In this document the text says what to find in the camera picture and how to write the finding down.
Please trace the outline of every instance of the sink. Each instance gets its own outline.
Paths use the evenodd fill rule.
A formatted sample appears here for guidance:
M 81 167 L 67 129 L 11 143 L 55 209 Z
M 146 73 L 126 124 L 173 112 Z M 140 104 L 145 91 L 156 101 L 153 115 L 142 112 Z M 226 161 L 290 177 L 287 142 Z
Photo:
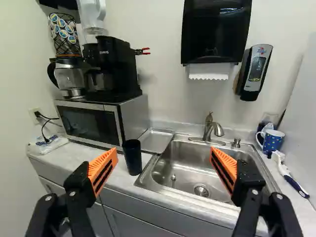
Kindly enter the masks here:
M 235 159 L 254 162 L 267 185 L 264 192 L 280 192 L 261 157 L 250 144 L 240 144 L 240 148 L 189 141 L 189 136 L 176 134 L 166 150 L 155 155 L 148 162 L 135 182 L 135 186 L 163 195 L 185 199 L 197 205 L 221 203 L 234 204 L 222 184 L 217 172 L 209 161 L 210 149 L 214 146 Z M 174 185 L 171 177 L 175 175 Z

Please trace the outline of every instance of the gray countertop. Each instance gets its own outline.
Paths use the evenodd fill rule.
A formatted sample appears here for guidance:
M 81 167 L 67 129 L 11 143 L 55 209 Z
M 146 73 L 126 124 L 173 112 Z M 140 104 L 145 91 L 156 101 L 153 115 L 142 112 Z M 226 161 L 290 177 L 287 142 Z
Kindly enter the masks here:
M 84 160 L 90 161 L 102 154 L 104 150 L 92 148 L 76 143 L 68 143 L 46 155 L 32 155 L 27 154 L 29 158 L 37 160 L 46 165 L 53 166 L 63 172 L 71 173 Z M 269 168 L 271 174 L 279 185 L 281 191 L 286 194 L 292 201 L 293 207 L 297 214 L 300 225 L 303 229 L 303 234 L 306 237 L 315 236 L 314 223 L 316 223 L 316 211 L 313 209 L 308 200 L 302 198 L 279 174 L 273 161 L 267 159 L 261 152 L 264 162 Z M 143 168 L 151 159 L 151 154 L 142 153 Z M 115 190 L 132 197 L 136 197 L 156 205 L 186 214 L 210 223 L 233 229 L 237 217 L 239 215 L 238 208 L 231 208 L 230 205 L 223 207 L 223 205 L 210 207 L 205 210 L 205 207 L 195 205 L 194 203 L 187 203 L 184 200 L 175 199 L 161 195 L 149 190 L 145 190 L 134 186 L 137 176 L 130 176 L 127 172 L 124 156 L 118 154 L 118 164 L 113 170 L 111 176 L 108 178 L 104 188 Z M 265 235 L 267 227 L 263 220 L 260 219 L 258 223 L 258 234 Z

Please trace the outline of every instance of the soap dispenser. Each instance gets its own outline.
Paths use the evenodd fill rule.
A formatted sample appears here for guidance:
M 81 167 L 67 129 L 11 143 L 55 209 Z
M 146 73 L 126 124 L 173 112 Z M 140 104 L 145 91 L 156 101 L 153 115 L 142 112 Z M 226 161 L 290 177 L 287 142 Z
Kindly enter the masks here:
M 235 93 L 241 100 L 257 100 L 267 73 L 272 49 L 272 45 L 258 44 L 245 51 L 235 87 Z

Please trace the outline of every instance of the paper towel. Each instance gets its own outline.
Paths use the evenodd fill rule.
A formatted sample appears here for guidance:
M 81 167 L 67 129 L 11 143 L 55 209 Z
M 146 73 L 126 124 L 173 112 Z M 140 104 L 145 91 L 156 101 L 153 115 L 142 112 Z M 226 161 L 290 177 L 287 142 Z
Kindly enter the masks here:
M 227 80 L 232 68 L 231 63 L 194 63 L 186 66 L 189 78 L 194 80 Z

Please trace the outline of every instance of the stainless steel microwave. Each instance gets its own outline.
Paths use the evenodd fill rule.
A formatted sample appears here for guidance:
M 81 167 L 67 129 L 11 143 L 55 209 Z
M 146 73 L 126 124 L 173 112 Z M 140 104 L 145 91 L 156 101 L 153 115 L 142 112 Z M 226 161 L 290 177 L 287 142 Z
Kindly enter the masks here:
M 54 100 L 70 140 L 121 150 L 125 140 L 138 139 L 150 125 L 147 95 L 121 103 Z

